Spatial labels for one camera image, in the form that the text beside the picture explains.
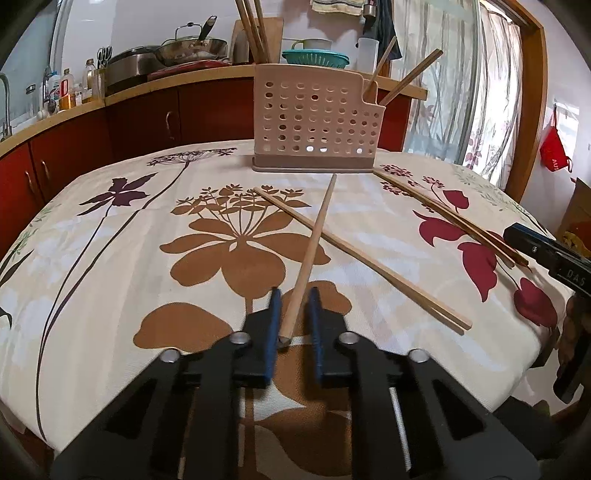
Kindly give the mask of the red hanging bag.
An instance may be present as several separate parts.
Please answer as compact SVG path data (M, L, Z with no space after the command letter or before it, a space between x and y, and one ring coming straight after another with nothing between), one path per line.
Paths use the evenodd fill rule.
M572 160L565 153L557 126L557 106L554 106L550 124L546 129L546 136L540 146L541 163L550 172L567 169L571 173L573 167Z

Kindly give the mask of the floral curtain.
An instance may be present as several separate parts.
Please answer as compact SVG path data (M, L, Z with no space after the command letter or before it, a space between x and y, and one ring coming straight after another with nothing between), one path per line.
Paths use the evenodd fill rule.
M505 188L521 113L521 31L491 1L397 1L401 79L435 49L416 80L428 97L411 108L405 151L455 163Z

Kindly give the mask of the floral tablecloth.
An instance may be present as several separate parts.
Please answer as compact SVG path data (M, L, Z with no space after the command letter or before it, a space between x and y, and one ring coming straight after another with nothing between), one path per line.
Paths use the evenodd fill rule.
M407 193L422 190L500 234L536 219L477 174L379 153L374 174L263 174L252 144L124 161L74 181L19 236L1 287L1 410L63 449L166 347L204 349L290 297L327 189L325 227L473 322L460 335L327 242L311 285L385 350L423 348L485 406L533 364L566 291L535 266L509 268Z

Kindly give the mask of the clear plastic jug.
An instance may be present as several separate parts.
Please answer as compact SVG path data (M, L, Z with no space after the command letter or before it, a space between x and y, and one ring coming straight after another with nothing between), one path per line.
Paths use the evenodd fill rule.
M372 74L378 63L380 42L373 38L361 37L358 41L356 70Z

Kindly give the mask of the pink perforated utensil holder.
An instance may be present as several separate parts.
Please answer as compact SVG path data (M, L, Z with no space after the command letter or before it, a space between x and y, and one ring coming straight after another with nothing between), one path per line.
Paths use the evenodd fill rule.
M270 172L373 170L386 108L358 72L260 64L253 75L252 168Z

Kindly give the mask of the dark hanging cloth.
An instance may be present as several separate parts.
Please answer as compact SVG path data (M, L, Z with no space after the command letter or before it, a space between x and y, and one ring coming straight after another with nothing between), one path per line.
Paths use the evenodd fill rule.
M363 38L379 42L378 57L381 58L392 39L397 36L394 29L392 0L367 1L363 6Z

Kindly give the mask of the teal plastic colander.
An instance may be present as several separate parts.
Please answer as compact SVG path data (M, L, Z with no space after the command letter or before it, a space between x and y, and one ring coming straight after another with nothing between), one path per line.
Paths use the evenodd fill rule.
M324 49L288 49L281 52L288 64L345 69L349 57L345 54Z

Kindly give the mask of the yellow hanging towel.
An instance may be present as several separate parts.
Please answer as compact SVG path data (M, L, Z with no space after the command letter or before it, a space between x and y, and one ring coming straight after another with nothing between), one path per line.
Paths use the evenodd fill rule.
M320 14L345 14L359 17L366 0L311 0L311 10Z

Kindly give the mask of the chrome sink faucet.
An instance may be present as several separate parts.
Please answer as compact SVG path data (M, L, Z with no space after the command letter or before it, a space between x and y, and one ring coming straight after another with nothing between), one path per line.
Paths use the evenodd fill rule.
M4 104L4 123L2 126L2 140L6 140L12 136L11 116L10 116L10 84L6 74L0 73L0 80L4 86L5 104Z

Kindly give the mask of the wooden cutting board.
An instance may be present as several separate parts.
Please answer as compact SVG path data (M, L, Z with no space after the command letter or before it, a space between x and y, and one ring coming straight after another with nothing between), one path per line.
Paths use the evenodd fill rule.
M270 45L270 61L273 63L280 62L281 40L283 40L283 26L284 20L281 17L266 17L264 19L266 26L266 35ZM232 35L229 46L228 58L231 60L231 42L233 36L239 30L243 30L242 21L236 20L232 29ZM250 51L250 63L253 62L252 51Z

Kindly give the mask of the black cooking pot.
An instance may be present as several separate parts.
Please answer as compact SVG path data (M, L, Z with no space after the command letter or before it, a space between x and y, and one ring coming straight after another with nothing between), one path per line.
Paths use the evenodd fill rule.
M106 66L106 86L113 89L122 83L146 80L149 74L163 68L156 56L157 49L158 46L153 45L138 46L112 57Z

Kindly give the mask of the steel wok with lid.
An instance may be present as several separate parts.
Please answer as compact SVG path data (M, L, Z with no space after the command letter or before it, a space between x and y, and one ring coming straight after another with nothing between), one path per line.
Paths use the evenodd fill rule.
M166 67L200 60L221 60L228 56L228 43L223 39L209 37L217 21L216 15L209 16L204 24L187 22L176 28L173 39L165 40L156 50L155 56ZM180 36L181 30L198 29L197 35Z

